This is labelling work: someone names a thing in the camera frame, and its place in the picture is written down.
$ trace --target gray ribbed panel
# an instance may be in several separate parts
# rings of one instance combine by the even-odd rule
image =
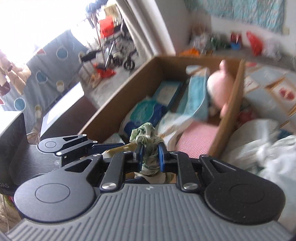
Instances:
[[[52,153],[41,152],[36,145],[29,145],[14,183],[21,185],[34,176],[58,169],[60,163],[61,157],[57,157]]]
[[[125,184],[103,194],[91,212],[67,223],[23,220],[8,237],[13,241],[287,241],[277,222],[242,226],[213,214],[196,194],[171,185]]]

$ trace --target silver bolt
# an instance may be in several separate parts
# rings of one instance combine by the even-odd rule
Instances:
[[[195,189],[198,188],[198,185],[197,185],[196,183],[185,183],[185,184],[183,185],[183,188],[184,188],[185,190],[195,190]]]
[[[116,188],[116,184],[115,183],[104,183],[102,185],[102,188],[105,190],[113,190]]]

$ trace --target white cord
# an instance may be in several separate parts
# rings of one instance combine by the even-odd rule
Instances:
[[[6,212],[6,205],[5,205],[4,195],[2,195],[2,198],[3,198],[3,205],[4,205],[5,216],[6,216],[6,220],[7,220],[7,232],[9,232],[8,216],[7,216],[7,212]]]

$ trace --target pink textured fabric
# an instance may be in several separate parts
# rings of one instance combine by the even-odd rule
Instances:
[[[208,153],[218,129],[218,126],[195,121],[182,134],[176,150],[187,153],[191,158],[199,158]]]

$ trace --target cardboard box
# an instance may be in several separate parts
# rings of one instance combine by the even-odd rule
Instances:
[[[228,113],[220,121],[219,116],[209,119],[209,123],[219,125],[219,131],[210,148],[209,154],[219,157],[223,152],[230,135],[234,131],[244,88],[244,61],[215,57],[154,57],[143,64],[126,82],[110,97],[110,99],[94,114],[79,134],[85,133],[89,139],[103,143],[113,133],[118,132],[122,120],[127,113],[146,96],[153,96],[162,80],[186,81],[185,70],[188,65],[202,65],[213,73],[219,69],[220,62],[226,59],[229,72],[235,77]],[[179,101],[183,91],[176,98]]]

